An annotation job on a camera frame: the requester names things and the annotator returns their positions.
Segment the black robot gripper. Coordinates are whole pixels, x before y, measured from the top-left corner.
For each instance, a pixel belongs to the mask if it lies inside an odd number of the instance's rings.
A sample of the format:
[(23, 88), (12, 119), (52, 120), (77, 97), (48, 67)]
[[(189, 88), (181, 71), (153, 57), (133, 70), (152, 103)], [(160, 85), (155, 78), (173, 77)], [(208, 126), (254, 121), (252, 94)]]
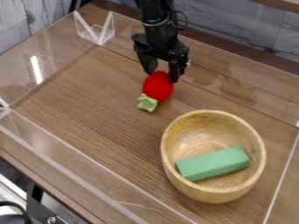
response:
[(168, 62), (168, 81), (176, 83), (188, 67), (188, 46), (179, 40), (179, 30), (171, 24), (144, 26), (144, 33), (132, 35), (135, 52), (149, 74), (157, 68), (157, 60)]

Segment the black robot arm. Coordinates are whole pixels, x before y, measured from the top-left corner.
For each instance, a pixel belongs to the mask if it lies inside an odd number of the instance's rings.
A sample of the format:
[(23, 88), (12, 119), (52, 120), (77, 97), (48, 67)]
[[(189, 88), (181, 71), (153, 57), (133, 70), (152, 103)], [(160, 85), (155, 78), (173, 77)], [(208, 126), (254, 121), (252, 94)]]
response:
[(189, 47), (179, 40), (177, 10), (172, 0), (139, 0), (144, 33), (135, 33), (135, 52), (147, 74), (157, 60), (168, 62), (168, 82), (176, 83), (189, 65)]

